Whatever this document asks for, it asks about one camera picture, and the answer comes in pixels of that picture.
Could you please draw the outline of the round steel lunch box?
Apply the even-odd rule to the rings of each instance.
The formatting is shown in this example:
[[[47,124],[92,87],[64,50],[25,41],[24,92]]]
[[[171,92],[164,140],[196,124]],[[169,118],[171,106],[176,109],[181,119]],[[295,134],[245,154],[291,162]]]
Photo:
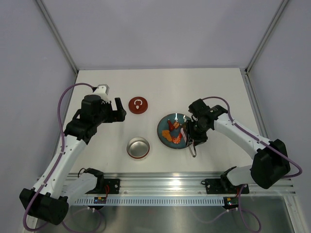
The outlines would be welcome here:
[[[126,146],[127,154],[134,160],[145,159],[150,151],[149,142],[143,137],[135,137],[129,140]]]

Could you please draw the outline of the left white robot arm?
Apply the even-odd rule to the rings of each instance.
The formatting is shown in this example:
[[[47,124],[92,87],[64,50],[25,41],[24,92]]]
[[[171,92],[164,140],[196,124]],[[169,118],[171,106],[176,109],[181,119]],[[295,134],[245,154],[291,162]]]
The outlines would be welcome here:
[[[104,174],[88,168],[72,184],[64,188],[64,182],[80,153],[97,133],[103,123],[123,122],[126,111],[120,98],[115,98],[116,110],[110,101],[100,95],[86,95],[73,119],[61,134],[60,151],[31,189],[24,188],[19,199],[25,208],[23,224],[27,216],[33,216],[53,225],[60,224],[69,207],[89,191],[100,193],[104,190]]]

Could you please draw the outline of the red white shrimp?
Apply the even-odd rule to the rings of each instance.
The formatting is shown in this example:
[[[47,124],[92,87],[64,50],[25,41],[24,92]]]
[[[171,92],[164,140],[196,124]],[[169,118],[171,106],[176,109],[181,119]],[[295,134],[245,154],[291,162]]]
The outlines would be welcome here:
[[[172,142],[174,144],[179,144],[181,142],[183,135],[182,133],[179,133],[177,137],[172,136]]]

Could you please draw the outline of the dark green seaweed piece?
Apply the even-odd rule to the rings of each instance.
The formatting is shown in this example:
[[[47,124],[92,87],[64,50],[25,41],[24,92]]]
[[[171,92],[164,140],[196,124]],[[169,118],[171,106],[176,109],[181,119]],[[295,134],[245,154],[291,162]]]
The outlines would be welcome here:
[[[186,131],[187,130],[187,124],[186,123],[182,124],[181,128],[183,129],[183,131]]]

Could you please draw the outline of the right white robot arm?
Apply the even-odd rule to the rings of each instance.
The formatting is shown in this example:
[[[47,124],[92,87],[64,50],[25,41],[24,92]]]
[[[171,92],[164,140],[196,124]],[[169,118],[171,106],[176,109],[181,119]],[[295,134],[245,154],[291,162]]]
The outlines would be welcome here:
[[[220,105],[209,107],[203,99],[189,106],[191,119],[186,121],[186,145],[196,157],[196,146],[208,139],[208,130],[217,131],[242,148],[252,159],[250,166],[234,166],[220,175],[220,185],[225,192],[254,183],[268,189],[290,172],[285,144],[271,141],[249,129],[244,129],[231,116],[230,108]]]

